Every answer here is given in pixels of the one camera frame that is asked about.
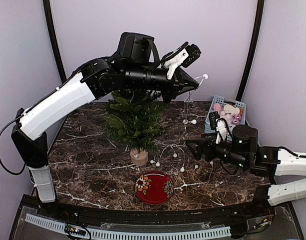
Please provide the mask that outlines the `small green christmas tree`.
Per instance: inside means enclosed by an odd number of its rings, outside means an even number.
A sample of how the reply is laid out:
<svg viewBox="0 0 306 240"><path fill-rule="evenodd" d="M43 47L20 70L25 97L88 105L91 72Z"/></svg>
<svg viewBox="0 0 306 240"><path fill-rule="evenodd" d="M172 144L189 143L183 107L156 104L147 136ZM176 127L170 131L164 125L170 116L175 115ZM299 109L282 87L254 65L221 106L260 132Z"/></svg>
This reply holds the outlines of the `small green christmas tree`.
<svg viewBox="0 0 306 240"><path fill-rule="evenodd" d="M136 166L148 162L149 152L156 149L154 140L165 133L161 123L164 110L157 90L123 89L111 93L106 105L106 129L112 140L126 144Z"/></svg>

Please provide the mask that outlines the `white ball string lights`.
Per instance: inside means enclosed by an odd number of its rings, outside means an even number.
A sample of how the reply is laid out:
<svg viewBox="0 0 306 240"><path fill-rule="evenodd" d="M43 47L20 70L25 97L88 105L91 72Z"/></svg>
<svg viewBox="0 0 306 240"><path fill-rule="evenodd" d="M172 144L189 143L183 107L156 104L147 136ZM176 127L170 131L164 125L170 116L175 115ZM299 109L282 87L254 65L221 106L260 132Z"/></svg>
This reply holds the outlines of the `white ball string lights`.
<svg viewBox="0 0 306 240"><path fill-rule="evenodd" d="M198 83L199 83L199 87L200 87L200 86L203 84L203 82L206 81L208 78L209 78L208 74L204 73L203 75L194 78L194 80L201 79L201 81L198 82ZM188 96L187 96L187 98L186 98L184 101L191 101L192 95L193 95L195 92L196 92L196 90L189 91L189 92L188 92ZM184 143L183 143L183 144L180 144L180 145L178 145L178 146L176 146L176 148L179 148L179 150L182 151L183 156L184 156L184 161L185 161L185 151L184 151L182 148L186 146L187 125L188 125L188 124L193 124L193 125L195 125L195 124L197 123L197 120L196 120L196 119L193 119L193 120L188 121L187 118L188 118L188 112L189 112L189 104L190 104L190 102L184 102L184 101L183 101L183 103L184 103L184 105L183 105L183 109L184 109L184 110L183 110L183 111L184 111L184 113L183 113L184 119L183 119L183 122L182 122L183 128L184 128L184 131L183 131L183 133L182 133L182 138L183 138ZM164 152L167 148L173 148L173 147L174 147L174 146L173 146L172 144L167 144L167 145L165 146L165 148L162 150L162 153L161 153L160 156L159 156L159 160L156 161L156 160L155 160L155 157L156 157L156 156L154 156L154 159L153 159L153 160L150 160L150 164L151 164L151 165L155 164L156 167L160 167L160 166L161 166L161 165L160 165L160 158L162 157L163 152ZM181 168L180 168L180 172L181 172L181 173L183 173L183 172L185 171L185 167L184 167L184 166L185 166L185 162L183 162L183 164L182 164L182 166L181 166Z"/></svg>

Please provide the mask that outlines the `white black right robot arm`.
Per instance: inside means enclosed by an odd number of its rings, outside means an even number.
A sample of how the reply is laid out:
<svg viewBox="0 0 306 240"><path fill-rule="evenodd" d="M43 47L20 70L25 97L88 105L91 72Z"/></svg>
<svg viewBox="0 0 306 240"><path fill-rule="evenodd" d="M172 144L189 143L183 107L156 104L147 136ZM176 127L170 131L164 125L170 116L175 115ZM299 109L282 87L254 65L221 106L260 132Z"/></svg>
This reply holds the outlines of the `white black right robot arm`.
<svg viewBox="0 0 306 240"><path fill-rule="evenodd" d="M258 217L267 209L267 202L277 206L284 202L306 198L306 153L296 153L284 146L258 146L258 130L238 125L232 132L219 127L202 139L188 139L186 146L196 160L202 155L207 161L219 159L259 177L302 176L303 179L284 184L269 184L256 188L248 213Z"/></svg>

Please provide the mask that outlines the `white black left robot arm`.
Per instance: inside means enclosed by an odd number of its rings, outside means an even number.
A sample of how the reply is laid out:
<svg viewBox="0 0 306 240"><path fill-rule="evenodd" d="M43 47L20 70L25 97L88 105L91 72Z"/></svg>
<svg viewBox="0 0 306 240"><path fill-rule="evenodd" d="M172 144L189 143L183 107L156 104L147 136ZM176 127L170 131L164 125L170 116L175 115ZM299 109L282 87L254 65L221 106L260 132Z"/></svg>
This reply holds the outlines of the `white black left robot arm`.
<svg viewBox="0 0 306 240"><path fill-rule="evenodd" d="M32 174L44 210L53 218L63 214L56 201L47 156L46 130L81 106L117 90L159 91L163 102L198 88L185 68L196 61L201 50L183 43L175 51L159 57L154 38L124 32L116 52L110 57L88 61L70 78L27 109L19 109L11 121L11 139L26 168Z"/></svg>

